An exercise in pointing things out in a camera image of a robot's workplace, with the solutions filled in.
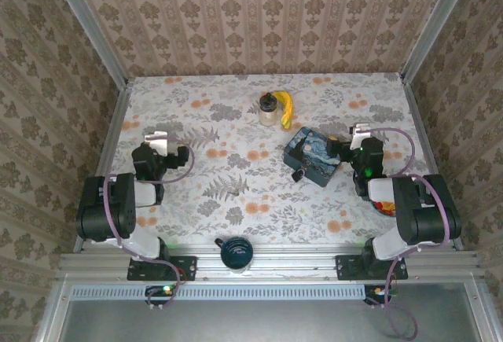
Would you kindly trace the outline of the starry night pouch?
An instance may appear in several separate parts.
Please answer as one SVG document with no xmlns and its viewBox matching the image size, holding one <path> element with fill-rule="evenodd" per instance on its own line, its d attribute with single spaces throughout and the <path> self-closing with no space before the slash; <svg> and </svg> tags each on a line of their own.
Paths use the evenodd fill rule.
<svg viewBox="0 0 503 342">
<path fill-rule="evenodd" d="M 301 127 L 285 146 L 283 162 L 293 172 L 306 168 L 303 178 L 320 187 L 326 187 L 341 162 L 327 154 L 328 138 L 307 127 Z"/>
</svg>

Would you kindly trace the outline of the yellow banana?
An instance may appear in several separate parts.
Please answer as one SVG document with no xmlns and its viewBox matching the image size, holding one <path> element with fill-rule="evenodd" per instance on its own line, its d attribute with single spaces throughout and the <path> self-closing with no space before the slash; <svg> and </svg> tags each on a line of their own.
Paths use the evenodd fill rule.
<svg viewBox="0 0 503 342">
<path fill-rule="evenodd" d="M 282 104 L 283 114 L 281 116 L 281 126 L 288 130 L 292 124 L 294 104 L 292 95 L 287 91 L 275 91 L 273 96 Z"/>
</svg>

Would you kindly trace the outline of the glass jar with black lid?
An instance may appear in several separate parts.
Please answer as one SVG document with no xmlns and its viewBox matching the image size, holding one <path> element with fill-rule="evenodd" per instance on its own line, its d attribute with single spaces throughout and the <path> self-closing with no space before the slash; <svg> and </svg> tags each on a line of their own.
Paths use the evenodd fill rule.
<svg viewBox="0 0 503 342">
<path fill-rule="evenodd" d="M 273 126 L 277 121 L 277 99 L 271 93 L 259 99 L 259 122 L 265 127 Z"/>
</svg>

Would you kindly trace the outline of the floral tablecloth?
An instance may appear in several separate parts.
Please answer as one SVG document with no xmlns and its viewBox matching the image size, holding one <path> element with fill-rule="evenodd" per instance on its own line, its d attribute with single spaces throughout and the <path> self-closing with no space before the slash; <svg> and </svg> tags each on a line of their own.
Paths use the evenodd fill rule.
<svg viewBox="0 0 503 342">
<path fill-rule="evenodd" d="M 287 91 L 294 111 L 281 126 L 259 122 L 259 99 Z M 414 115 L 395 73 L 209 75 L 136 78 L 119 131 L 111 170 L 134 169 L 132 151 L 144 136 L 166 131 L 193 148 L 195 162 L 166 173 L 163 203 L 137 211 L 139 230 L 169 245 L 209 245 L 242 235 L 255 245 L 362 244 L 393 227 L 354 191 L 350 165 L 326 187 L 294 182 L 285 146 L 301 127 L 346 140 L 349 127 L 368 123 L 384 141 L 384 170 L 426 174 Z"/>
</svg>

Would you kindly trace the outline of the dark blue mug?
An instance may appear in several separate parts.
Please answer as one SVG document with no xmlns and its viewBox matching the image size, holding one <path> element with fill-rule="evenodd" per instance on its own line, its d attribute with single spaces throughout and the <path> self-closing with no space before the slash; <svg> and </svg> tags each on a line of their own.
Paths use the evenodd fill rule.
<svg viewBox="0 0 503 342">
<path fill-rule="evenodd" d="M 215 244 L 220 248 L 223 264 L 235 273 L 245 272 L 252 264 L 254 249 L 244 237 L 229 237 L 225 240 L 217 237 Z"/>
</svg>

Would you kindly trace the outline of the black controller board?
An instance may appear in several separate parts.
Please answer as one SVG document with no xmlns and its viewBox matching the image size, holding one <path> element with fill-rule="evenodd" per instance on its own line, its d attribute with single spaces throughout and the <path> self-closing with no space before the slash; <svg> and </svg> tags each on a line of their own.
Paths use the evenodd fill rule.
<svg viewBox="0 0 503 342">
<path fill-rule="evenodd" d="M 382 285 L 364 285 L 364 302 L 369 306 L 384 305 L 385 290 Z"/>
<path fill-rule="evenodd" d="M 145 302 L 151 309 L 158 307 L 162 309 L 176 294 L 177 285 L 154 285 L 145 289 Z"/>
</svg>

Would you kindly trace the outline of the grey metal panel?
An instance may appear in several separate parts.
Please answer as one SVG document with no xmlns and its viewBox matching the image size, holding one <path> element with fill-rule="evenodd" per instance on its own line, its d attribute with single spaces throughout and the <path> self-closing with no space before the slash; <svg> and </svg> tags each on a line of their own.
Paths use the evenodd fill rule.
<svg viewBox="0 0 503 342">
<path fill-rule="evenodd" d="M 413 342 L 481 342 L 461 285 L 400 286 L 396 327 Z M 402 342 L 384 310 L 358 300 L 72 302 L 60 342 Z"/>
</svg>

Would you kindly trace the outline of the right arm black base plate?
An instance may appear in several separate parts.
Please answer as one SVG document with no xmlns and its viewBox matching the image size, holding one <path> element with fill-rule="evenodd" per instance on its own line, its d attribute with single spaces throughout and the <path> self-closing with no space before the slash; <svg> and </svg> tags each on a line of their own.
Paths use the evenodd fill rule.
<svg viewBox="0 0 503 342">
<path fill-rule="evenodd" d="M 359 255 L 336 256 L 336 272 L 340 281 L 385 280 L 393 260 L 367 260 Z"/>
</svg>

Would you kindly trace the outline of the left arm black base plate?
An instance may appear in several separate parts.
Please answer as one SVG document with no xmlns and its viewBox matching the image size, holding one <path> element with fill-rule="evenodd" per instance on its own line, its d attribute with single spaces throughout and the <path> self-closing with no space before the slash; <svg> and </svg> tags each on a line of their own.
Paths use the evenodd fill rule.
<svg viewBox="0 0 503 342">
<path fill-rule="evenodd" d="M 177 268 L 181 281 L 196 279 L 196 256 L 172 256 L 171 263 Z M 176 281 L 175 272 L 159 263 L 147 263 L 130 259 L 127 270 L 128 281 Z"/>
</svg>

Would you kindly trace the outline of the aluminium frame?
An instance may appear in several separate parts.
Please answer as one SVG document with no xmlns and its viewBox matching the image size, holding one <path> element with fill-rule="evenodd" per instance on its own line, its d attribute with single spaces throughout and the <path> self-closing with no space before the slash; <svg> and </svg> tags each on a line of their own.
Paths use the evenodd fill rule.
<svg viewBox="0 0 503 342">
<path fill-rule="evenodd" d="M 67 1 L 119 88 L 111 126 L 97 166 L 97 174 L 103 175 L 112 166 L 112 152 L 119 138 L 119 123 L 123 122 L 126 115 L 135 80 L 126 78 L 126 72 L 112 53 L 111 46 L 105 42 L 105 35 L 85 0 Z M 182 255 L 200 256 L 200 276 L 191 283 L 193 288 L 214 289 L 221 286 L 224 289 L 237 289 L 239 286 L 249 286 L 254 289 L 316 289 L 323 285 L 330 288 L 351 286 L 349 281 L 336 280 L 334 264 L 337 254 L 354 253 L 358 249 L 354 244 L 257 245 L 251 272 L 244 274 L 233 274 L 224 268 L 216 255 L 215 246 L 182 245 L 175 251 Z M 116 248 L 92 249 L 90 244 L 77 239 L 72 253 L 61 258 L 61 269 L 47 301 L 35 342 L 62 342 L 71 318 L 71 295 L 76 285 L 85 289 L 139 286 L 138 281 L 128 282 L 125 278 L 125 270 L 121 265 L 128 260 Z M 468 317 L 466 327 L 479 342 L 500 342 L 501 326 L 493 318 L 494 304 L 488 288 L 476 272 L 478 265 L 475 254 L 463 250 L 460 240 L 455 240 L 450 248 L 422 252 L 410 259 L 409 264 L 413 275 L 409 280 L 410 285 L 460 284 L 460 301 Z"/>
</svg>

